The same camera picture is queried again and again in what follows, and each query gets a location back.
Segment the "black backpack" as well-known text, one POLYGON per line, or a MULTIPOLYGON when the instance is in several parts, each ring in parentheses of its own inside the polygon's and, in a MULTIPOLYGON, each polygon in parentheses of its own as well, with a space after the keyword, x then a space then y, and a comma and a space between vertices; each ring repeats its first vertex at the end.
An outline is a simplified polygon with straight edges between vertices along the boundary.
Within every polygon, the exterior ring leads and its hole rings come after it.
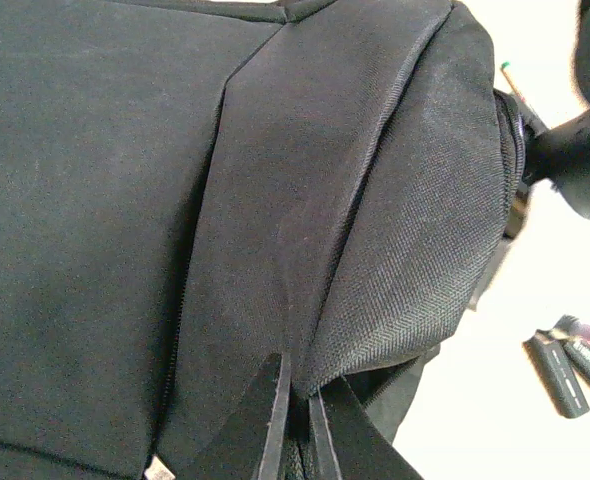
POLYGON ((0 1, 0 479, 191 479, 274 353, 280 479, 338 378, 392 445, 523 171, 493 70, 457 1, 0 1))

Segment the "blue highlighter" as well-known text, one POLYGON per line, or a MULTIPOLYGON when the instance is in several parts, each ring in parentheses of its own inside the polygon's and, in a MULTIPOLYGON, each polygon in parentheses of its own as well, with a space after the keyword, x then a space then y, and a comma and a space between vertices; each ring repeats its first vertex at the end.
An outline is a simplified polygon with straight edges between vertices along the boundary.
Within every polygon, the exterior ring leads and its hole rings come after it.
POLYGON ((590 411, 560 341, 536 330, 523 348, 560 416, 575 419, 590 411))

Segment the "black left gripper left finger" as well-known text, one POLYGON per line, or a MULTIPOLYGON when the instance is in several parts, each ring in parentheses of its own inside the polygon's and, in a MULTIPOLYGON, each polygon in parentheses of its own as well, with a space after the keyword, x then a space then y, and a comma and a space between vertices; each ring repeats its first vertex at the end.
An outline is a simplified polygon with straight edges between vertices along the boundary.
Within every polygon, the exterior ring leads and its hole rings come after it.
POLYGON ((269 355, 237 409, 191 463, 191 479, 280 479, 288 420, 291 362, 269 355))

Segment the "green marker pen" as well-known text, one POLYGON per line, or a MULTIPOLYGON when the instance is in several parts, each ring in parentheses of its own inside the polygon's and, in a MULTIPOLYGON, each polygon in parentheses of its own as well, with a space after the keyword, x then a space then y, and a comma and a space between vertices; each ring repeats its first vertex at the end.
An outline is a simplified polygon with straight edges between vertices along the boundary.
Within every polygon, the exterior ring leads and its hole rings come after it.
POLYGON ((504 79, 508 83, 511 91, 518 101, 520 108, 522 109, 524 116, 528 120, 530 124, 533 125, 534 129, 537 132, 542 132, 547 130, 547 126, 537 114, 535 109, 532 107, 530 102, 527 100, 524 92, 520 88, 518 82, 516 81, 516 76, 514 74, 514 69, 511 66, 509 61, 505 61, 500 66, 500 72, 503 75, 504 79))

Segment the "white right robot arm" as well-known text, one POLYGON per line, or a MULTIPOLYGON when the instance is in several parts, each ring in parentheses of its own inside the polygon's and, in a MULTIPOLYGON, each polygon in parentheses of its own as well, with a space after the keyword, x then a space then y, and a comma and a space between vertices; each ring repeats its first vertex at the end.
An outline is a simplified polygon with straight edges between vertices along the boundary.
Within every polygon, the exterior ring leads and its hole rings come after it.
POLYGON ((590 1, 579 3, 573 71, 589 108, 557 127, 533 132, 523 181, 528 186, 550 181, 571 209, 590 221, 590 1))

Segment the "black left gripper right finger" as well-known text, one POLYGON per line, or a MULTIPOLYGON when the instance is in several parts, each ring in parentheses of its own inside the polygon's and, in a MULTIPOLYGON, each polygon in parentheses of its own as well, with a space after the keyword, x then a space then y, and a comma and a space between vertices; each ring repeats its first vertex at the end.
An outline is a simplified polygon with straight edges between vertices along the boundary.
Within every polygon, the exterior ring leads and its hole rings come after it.
POLYGON ((372 424, 345 379, 338 378, 317 390, 308 405, 309 479, 421 478, 372 424))

